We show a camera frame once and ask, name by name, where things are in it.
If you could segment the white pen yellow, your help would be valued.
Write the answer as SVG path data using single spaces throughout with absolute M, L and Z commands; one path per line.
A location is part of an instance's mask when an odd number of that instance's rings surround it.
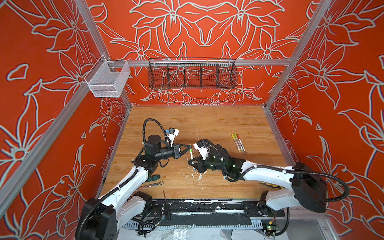
M 237 142 L 237 139 L 235 139 L 234 140 L 234 142 L 235 142 L 235 145 L 236 145 L 236 147 L 237 147 L 237 149 L 238 149 L 238 152 L 241 152 L 241 147 L 239 146 L 239 144 L 238 144 L 238 142 Z

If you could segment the white pen purple end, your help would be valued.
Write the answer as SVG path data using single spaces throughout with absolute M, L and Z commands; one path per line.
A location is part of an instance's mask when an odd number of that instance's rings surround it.
M 242 151 L 243 152 L 246 152 L 246 150 L 245 150 L 245 147 L 244 147 L 244 145 L 243 145 L 243 143 L 242 143 L 242 140 L 240 139 L 238 139 L 238 142 L 239 142 L 239 145 L 240 145 L 240 147 L 242 148 Z

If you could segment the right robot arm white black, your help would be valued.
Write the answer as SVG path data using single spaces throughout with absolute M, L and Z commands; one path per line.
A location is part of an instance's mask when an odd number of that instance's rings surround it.
M 303 207 L 315 213 L 325 213 L 327 203 L 342 201 L 350 194 L 350 188 L 343 180 L 314 172 L 305 164 L 287 167 L 256 164 L 232 157 L 221 145 L 214 145 L 207 139 L 200 140 L 193 147 L 200 154 L 188 164 L 201 174 L 207 170 L 219 170 L 231 183 L 257 181 L 281 187 L 278 191 L 262 193 L 259 200 L 261 209 L 279 211 Z

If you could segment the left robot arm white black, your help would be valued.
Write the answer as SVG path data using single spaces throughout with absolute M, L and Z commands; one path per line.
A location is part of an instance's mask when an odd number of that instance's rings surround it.
M 133 160 L 130 172 L 100 198 L 86 201 L 75 233 L 77 240 L 115 240 L 126 223 L 149 210 L 152 198 L 138 192 L 138 188 L 153 175 L 162 160 L 178 159 L 192 148 L 174 142 L 178 129 L 162 129 L 162 133 L 162 137 L 143 136 L 143 148 Z

